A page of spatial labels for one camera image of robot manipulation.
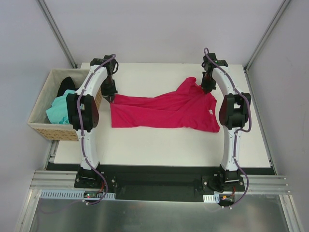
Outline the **pink t shirt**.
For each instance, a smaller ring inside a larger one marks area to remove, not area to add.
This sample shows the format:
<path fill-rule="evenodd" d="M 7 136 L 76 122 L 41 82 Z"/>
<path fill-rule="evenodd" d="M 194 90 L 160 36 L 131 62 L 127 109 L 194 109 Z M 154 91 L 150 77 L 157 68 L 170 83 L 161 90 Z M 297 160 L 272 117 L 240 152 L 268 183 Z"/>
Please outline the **pink t shirt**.
<path fill-rule="evenodd" d="M 190 128 L 218 133 L 216 98 L 204 93 L 195 77 L 186 78 L 175 91 L 156 97 L 116 95 L 110 105 L 113 128 Z"/>

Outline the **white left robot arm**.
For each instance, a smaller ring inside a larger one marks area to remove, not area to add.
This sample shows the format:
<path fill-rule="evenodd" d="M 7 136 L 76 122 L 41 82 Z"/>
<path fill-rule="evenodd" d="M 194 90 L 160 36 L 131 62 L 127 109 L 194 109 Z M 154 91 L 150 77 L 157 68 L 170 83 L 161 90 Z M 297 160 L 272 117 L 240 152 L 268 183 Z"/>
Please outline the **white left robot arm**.
<path fill-rule="evenodd" d="M 99 121 L 96 96 L 99 93 L 108 103 L 113 103 L 118 93 L 113 75 L 118 68 L 115 54 L 94 58 L 81 86 L 66 97 L 68 119 L 81 144 L 80 166 L 84 170 L 94 170 L 99 165 L 95 139 L 95 129 Z"/>

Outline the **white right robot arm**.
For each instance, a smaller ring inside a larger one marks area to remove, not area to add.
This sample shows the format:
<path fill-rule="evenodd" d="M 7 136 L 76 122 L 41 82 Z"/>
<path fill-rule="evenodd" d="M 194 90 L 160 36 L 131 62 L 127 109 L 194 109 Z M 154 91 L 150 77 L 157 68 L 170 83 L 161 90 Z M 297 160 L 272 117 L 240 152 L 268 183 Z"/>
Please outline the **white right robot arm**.
<path fill-rule="evenodd" d="M 215 53 L 204 49 L 201 66 L 204 68 L 201 88 L 211 93 L 219 87 L 223 101 L 218 118 L 224 129 L 224 154 L 221 168 L 225 172 L 234 172 L 239 167 L 239 143 L 243 132 L 252 128 L 251 95 L 240 90 L 232 79 L 226 60 L 219 60 Z"/>

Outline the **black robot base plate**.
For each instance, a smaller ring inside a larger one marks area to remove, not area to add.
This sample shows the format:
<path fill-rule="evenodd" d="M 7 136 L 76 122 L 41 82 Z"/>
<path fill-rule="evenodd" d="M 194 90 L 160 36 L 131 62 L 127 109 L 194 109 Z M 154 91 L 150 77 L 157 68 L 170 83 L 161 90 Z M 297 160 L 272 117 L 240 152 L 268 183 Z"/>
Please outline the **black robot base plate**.
<path fill-rule="evenodd" d="M 99 165 L 79 168 L 74 187 L 114 193 L 118 200 L 201 202 L 215 192 L 243 193 L 240 171 L 219 167 Z"/>

